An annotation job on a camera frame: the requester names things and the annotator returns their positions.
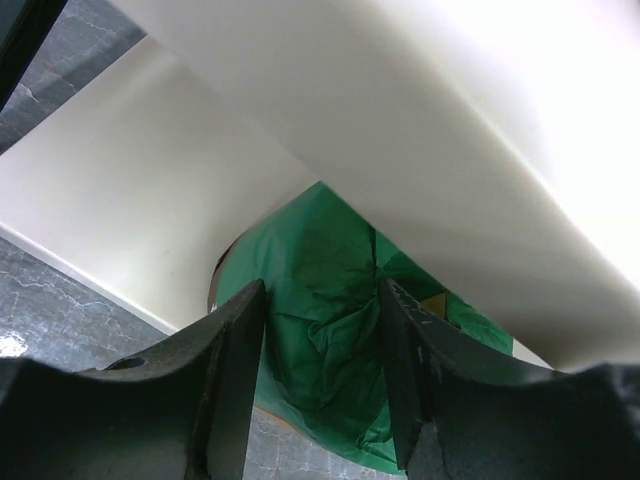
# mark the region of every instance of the wrinkled plastic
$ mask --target wrinkled plastic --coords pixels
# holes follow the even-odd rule
[[[400,473],[376,324],[380,278],[421,300],[446,291],[322,184],[245,233],[216,303],[262,278],[270,297],[256,405],[360,465]],[[448,321],[511,354],[513,340],[454,294]]]

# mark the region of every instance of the gray floor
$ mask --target gray floor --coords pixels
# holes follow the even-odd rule
[[[0,154],[143,36],[105,0],[69,0],[0,112]],[[104,367],[162,338],[124,309],[0,238],[0,355],[28,355],[73,371]],[[245,479],[398,478],[332,455],[258,412],[252,420]]]

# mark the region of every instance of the green plastic bag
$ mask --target green plastic bag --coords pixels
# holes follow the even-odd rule
[[[234,245],[216,303],[262,278],[270,316],[255,403],[327,450],[400,473],[395,463],[376,323],[380,278],[414,298],[446,291],[322,184],[316,184]],[[459,297],[448,321],[511,354],[512,339]]]

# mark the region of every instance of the white panel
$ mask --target white panel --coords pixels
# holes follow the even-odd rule
[[[640,361],[633,0],[112,0],[550,363]]]
[[[230,243],[314,181],[145,39],[0,157],[0,234],[170,333],[207,313]]]

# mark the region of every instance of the black mechanical part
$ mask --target black mechanical part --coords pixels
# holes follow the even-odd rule
[[[67,0],[0,0],[0,111]]]
[[[398,465],[410,480],[640,478],[640,368],[568,375],[503,355],[379,286]]]
[[[0,360],[0,478],[241,479],[265,318],[253,282],[105,370]]]

